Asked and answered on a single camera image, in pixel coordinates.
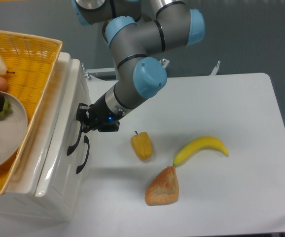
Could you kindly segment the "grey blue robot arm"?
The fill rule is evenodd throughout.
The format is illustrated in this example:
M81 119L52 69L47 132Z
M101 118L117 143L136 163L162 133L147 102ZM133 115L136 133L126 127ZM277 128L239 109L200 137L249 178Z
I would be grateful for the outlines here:
M167 73L154 54L201 41L203 15L181 0L153 0L154 19L145 20L139 0L74 0L82 24L106 22L103 36L112 52L117 83L94 104L80 104L80 131L117 131L119 121L155 96Z

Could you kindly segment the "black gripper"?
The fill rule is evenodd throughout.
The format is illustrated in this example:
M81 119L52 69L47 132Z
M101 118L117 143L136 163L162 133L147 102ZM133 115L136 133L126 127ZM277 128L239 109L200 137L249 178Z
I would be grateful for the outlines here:
M81 132L90 130L99 132L117 132L119 130L120 111L114 113L107 106L105 96L88 106L79 103L76 110L76 120L81 122Z

